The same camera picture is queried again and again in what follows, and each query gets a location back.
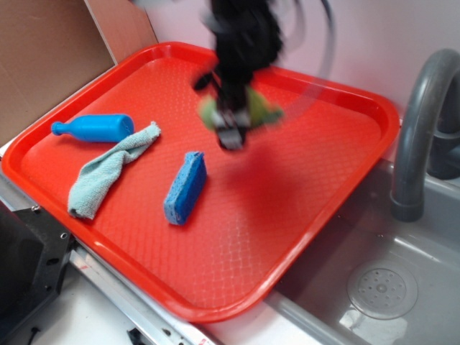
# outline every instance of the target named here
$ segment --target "blue bottle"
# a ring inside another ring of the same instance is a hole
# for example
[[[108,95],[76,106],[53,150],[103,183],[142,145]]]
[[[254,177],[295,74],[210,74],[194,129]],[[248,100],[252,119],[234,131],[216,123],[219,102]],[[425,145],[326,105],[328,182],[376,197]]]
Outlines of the blue bottle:
[[[85,142],[120,142],[134,133],[134,122],[125,114],[84,115],[69,124],[55,122],[54,135],[71,134]]]

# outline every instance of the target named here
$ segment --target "plastic tray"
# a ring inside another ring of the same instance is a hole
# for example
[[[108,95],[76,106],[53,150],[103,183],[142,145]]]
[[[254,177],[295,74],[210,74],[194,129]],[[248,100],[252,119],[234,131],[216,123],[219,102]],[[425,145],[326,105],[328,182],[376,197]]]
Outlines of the plastic tray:
[[[2,166],[102,259],[169,311],[205,323],[263,299],[392,143],[397,112],[384,98],[335,83],[302,115],[248,135],[228,153],[196,114],[192,80],[210,50],[182,43],[133,55],[26,130]],[[311,78],[273,68],[254,87],[281,106]],[[94,221],[67,214],[70,187],[112,144],[50,133],[54,121],[125,113],[160,138],[124,167]],[[208,180],[187,224],[170,225],[162,202],[189,151],[205,152]]]

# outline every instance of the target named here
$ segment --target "drain cover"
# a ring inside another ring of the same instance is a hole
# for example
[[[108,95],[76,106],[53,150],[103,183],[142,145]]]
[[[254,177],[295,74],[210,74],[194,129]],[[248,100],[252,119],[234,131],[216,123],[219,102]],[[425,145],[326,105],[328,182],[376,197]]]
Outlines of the drain cover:
[[[418,297],[417,282],[412,274],[387,260],[358,266],[350,275],[347,290],[356,309],[380,320],[403,316]]]

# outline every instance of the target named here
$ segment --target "gray sink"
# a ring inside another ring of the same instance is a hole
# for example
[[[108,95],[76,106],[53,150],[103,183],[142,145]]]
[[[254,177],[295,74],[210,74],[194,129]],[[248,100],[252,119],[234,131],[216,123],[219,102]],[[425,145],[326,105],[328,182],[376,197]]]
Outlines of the gray sink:
[[[381,161],[276,291],[330,329],[327,342],[460,344],[460,188],[428,177],[424,216],[402,223],[391,175]]]

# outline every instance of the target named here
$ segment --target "sponge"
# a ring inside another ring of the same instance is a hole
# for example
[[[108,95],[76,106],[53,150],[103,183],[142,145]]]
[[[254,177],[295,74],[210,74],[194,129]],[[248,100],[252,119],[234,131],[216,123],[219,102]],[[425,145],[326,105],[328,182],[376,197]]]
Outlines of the sponge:
[[[251,119],[250,129],[256,129],[263,124],[274,124],[284,115],[279,106],[269,101],[250,86],[246,87],[246,95]],[[212,96],[205,96],[198,105],[198,113],[207,129],[214,130],[213,114],[216,112],[216,100]]]
[[[189,152],[184,165],[171,185],[163,208],[166,219],[175,225],[184,225],[203,190],[206,166],[202,152]]]

